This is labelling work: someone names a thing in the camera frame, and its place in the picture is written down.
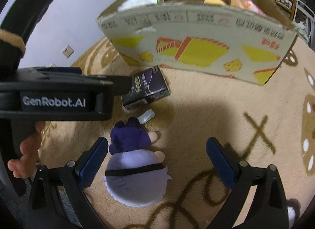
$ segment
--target black strap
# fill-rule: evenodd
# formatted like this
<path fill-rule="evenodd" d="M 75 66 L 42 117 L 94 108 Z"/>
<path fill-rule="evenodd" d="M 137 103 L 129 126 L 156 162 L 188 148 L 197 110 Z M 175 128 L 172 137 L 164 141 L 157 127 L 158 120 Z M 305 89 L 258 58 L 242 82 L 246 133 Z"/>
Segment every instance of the black strap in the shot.
<path fill-rule="evenodd" d="M 144 172 L 150 172 L 154 170 L 163 169 L 164 166 L 162 163 L 151 164 L 139 168 L 127 168 L 127 169 L 117 169 L 117 170 L 106 170 L 105 176 L 107 177 L 124 177 Z"/>

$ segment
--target black robotic device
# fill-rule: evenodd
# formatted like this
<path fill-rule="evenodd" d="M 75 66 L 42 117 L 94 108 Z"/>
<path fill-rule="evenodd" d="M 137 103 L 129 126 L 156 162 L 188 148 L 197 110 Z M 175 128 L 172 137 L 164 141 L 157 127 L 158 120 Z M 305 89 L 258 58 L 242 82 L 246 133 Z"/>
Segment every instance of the black robotic device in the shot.
<path fill-rule="evenodd" d="M 0 28 L 21 36 L 26 43 L 51 1 L 16 0 Z M 315 0 L 310 3 L 315 7 Z M 25 193 L 25 182 L 13 177 L 7 162 L 20 157 L 19 145 L 34 131 L 35 121 L 109 119 L 114 96 L 131 88 L 130 77 L 83 76 L 79 68 L 18 69 L 21 55 L 17 47 L 0 40 L 0 180 L 15 196 Z M 235 228 L 288 228 L 286 198 L 276 166 L 255 168 L 237 161 L 215 138 L 207 141 L 206 151 L 224 185 L 231 188 L 207 229 L 232 228 L 253 185 L 257 190 L 249 213 Z M 63 186 L 83 228 L 108 228 L 83 193 L 107 152 L 107 140 L 99 138 L 77 161 L 62 168 L 41 165 L 29 199 L 28 227 L 80 228 L 67 218 L 57 188 Z M 8 209 L 0 212 L 12 216 Z M 12 221 L 10 228 L 21 228 Z"/>

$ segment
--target fuzzy blanket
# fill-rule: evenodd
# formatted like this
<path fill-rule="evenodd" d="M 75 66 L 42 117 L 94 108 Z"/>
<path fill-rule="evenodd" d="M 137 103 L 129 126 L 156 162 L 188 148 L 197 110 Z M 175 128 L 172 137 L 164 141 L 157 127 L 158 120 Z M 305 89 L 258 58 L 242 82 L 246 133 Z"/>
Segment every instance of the fuzzy blanket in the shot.
<path fill-rule="evenodd" d="M 84 74 L 130 75 L 141 70 L 125 63 L 103 38 L 74 66 Z M 315 194 L 315 53 L 298 39 L 293 51 L 265 86 L 197 72 L 162 68 L 171 95 L 134 112 L 115 98 L 112 119 L 96 122 L 48 122 L 40 158 L 49 168 L 76 160 L 119 120 L 153 109 L 146 127 L 159 133 L 151 150 L 165 153 L 169 175 L 164 199 L 132 208 L 110 196 L 101 176 L 110 154 L 85 192 L 101 218 L 116 229 L 203 229 L 221 208 L 229 190 L 219 180 L 205 143 L 215 136 L 250 165 L 275 164 L 289 204 L 290 224 Z M 249 209 L 246 202 L 237 223 Z"/>

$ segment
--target wooden shelf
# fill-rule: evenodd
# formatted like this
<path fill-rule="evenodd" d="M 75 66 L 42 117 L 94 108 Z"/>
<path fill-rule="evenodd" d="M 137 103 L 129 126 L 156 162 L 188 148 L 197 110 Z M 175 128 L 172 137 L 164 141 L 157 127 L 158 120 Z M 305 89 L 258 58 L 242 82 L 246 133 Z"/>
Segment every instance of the wooden shelf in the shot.
<path fill-rule="evenodd" d="M 287 10 L 290 13 L 293 13 L 293 10 L 288 8 L 286 5 L 282 4 L 280 1 L 274 0 L 274 2 L 279 5 L 280 7 L 284 8 L 285 10 Z"/>

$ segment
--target electrical socket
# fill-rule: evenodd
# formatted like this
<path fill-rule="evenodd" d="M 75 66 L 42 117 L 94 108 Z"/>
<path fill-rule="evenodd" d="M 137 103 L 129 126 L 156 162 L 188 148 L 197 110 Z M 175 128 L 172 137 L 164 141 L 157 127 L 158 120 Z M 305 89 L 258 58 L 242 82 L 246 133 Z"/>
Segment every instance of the electrical socket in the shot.
<path fill-rule="evenodd" d="M 74 52 L 74 50 L 68 45 L 64 50 L 61 51 L 62 54 L 64 54 L 64 56 L 66 58 L 69 58 L 70 55 L 72 55 Z"/>

